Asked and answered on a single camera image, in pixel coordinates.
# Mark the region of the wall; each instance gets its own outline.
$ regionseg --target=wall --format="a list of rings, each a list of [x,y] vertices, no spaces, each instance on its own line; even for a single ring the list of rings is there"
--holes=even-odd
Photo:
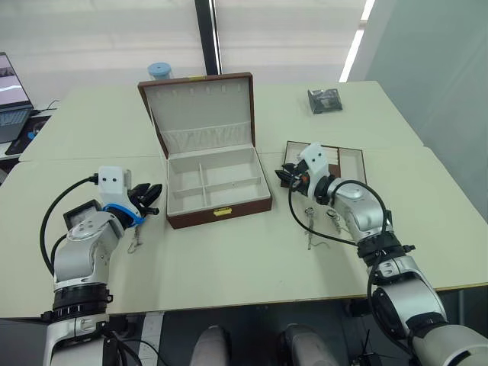
[[[349,77],[379,81],[485,220],[487,19],[480,0],[377,0]]]

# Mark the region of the brown jewelry box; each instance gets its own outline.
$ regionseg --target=brown jewelry box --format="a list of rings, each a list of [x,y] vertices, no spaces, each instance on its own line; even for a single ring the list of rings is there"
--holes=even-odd
[[[137,87],[166,155],[166,217],[174,229],[271,209],[255,150],[250,73]]]

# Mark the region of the laptop keyboard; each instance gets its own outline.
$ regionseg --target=laptop keyboard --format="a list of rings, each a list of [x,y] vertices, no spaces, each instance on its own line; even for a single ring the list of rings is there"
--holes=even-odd
[[[30,111],[12,111],[0,113],[0,127],[21,124]]]

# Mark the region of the floor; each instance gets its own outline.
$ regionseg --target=floor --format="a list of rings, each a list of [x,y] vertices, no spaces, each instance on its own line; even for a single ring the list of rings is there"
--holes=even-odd
[[[449,320],[459,323],[459,291],[445,291],[440,295]],[[464,290],[462,318],[467,326],[488,337],[488,287]],[[143,316],[132,316],[131,321],[136,323],[136,336],[140,335]],[[382,357],[384,366],[408,365],[401,351],[380,333],[371,316],[346,316],[344,300],[167,312],[159,351],[168,366],[189,365],[198,336],[208,326],[219,324],[231,335],[232,366],[273,366],[277,364],[278,335],[289,323],[312,326],[340,365],[349,365],[350,360],[361,353],[361,343],[368,329],[371,336],[367,350],[389,356]],[[41,364],[45,332],[45,326],[0,319],[0,364]]]

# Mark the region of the white fabric lining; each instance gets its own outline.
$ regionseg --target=white fabric lining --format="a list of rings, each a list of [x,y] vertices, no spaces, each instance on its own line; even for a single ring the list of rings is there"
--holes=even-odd
[[[251,123],[162,131],[162,138],[171,153],[242,145],[251,140]]]

